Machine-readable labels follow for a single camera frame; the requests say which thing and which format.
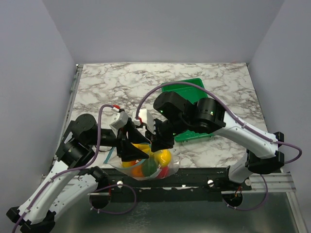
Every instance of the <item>gray wall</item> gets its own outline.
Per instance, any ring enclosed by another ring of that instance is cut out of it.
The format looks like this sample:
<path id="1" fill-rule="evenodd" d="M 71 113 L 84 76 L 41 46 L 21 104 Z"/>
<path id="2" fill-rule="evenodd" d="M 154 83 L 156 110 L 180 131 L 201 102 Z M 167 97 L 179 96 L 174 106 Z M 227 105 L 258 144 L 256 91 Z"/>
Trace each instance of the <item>gray wall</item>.
<path id="1" fill-rule="evenodd" d="M 0 1 L 0 232 L 51 165 L 75 63 L 41 0 Z"/>
<path id="2" fill-rule="evenodd" d="M 76 63 L 250 62 L 283 0 L 43 0 Z"/>
<path id="3" fill-rule="evenodd" d="M 303 149 L 286 168 L 293 175 L 300 207 L 311 231 L 311 1 L 286 0 L 249 70 L 268 130 L 282 131 Z M 283 148 L 287 159 L 297 151 Z"/>

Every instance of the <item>marble countertop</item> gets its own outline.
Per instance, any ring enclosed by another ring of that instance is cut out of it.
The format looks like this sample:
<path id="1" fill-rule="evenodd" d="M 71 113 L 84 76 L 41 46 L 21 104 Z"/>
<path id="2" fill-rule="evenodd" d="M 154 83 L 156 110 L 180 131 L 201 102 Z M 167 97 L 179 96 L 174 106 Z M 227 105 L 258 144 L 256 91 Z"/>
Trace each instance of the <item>marble countertop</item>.
<path id="1" fill-rule="evenodd" d="M 242 64 L 88 64 L 84 65 L 71 118 L 90 113 L 98 118 L 104 103 L 117 104 L 131 116 L 139 101 L 152 88 L 166 82 L 201 78 L 204 87 L 223 100 L 248 123 L 266 131 L 259 102 L 245 63 Z M 161 91 L 150 96 L 142 108 L 152 108 Z M 102 128 L 109 128 L 113 112 L 104 110 Z M 245 148 L 219 136 L 175 143 L 171 149 L 181 167 L 226 167 L 245 153 Z M 100 153 L 95 164 L 101 167 L 107 155 Z"/>

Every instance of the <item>silver screw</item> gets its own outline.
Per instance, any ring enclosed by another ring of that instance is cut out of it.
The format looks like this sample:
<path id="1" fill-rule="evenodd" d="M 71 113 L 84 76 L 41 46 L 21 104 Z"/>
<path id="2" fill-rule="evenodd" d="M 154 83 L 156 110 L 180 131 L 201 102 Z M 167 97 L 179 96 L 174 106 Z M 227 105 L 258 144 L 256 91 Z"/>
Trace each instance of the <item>silver screw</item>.
<path id="1" fill-rule="evenodd" d="M 122 181 L 118 181 L 117 184 L 123 184 L 123 182 Z M 119 185 L 118 186 L 118 188 L 122 188 L 122 187 L 123 187 L 123 185 Z"/>
<path id="2" fill-rule="evenodd" d="M 209 187 L 213 187 L 214 186 L 214 181 L 213 180 L 208 180 L 207 184 L 209 185 Z"/>
<path id="3" fill-rule="evenodd" d="M 247 186 L 251 186 L 251 185 L 252 185 L 252 182 L 250 181 L 250 179 L 246 179 L 246 180 L 245 180 L 245 184 L 246 184 Z"/>

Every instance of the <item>clear plastic bag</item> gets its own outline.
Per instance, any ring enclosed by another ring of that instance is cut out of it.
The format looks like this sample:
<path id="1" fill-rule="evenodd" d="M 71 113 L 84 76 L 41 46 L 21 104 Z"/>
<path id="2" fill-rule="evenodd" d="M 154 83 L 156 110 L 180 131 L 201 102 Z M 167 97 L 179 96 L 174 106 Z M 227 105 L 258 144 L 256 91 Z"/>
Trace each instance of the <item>clear plastic bag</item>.
<path id="1" fill-rule="evenodd" d="M 150 144 L 133 144 L 149 155 L 149 159 L 140 161 L 122 162 L 116 152 L 111 152 L 105 163 L 110 164 L 116 170 L 135 178 L 136 180 L 163 179 L 173 175 L 179 169 L 179 161 L 169 150 L 151 152 Z"/>

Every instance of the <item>green tray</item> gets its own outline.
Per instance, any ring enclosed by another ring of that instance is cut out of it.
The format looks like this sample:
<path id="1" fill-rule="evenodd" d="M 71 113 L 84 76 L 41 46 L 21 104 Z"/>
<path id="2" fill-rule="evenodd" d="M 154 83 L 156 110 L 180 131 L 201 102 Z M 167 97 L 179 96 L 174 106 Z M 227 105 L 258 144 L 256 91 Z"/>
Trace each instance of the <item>green tray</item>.
<path id="1" fill-rule="evenodd" d="M 199 78 L 182 80 L 183 82 L 193 83 L 200 87 L 204 88 L 202 80 Z M 162 88 L 162 91 L 174 91 L 177 94 L 181 95 L 183 98 L 189 100 L 191 103 L 197 102 L 199 99 L 206 98 L 207 94 L 195 87 L 186 86 L 181 84 L 165 86 Z M 212 137 L 212 133 L 195 133 L 193 131 L 187 130 L 186 132 L 175 137 L 176 142 L 184 142 L 188 140 L 203 138 L 203 137 Z"/>

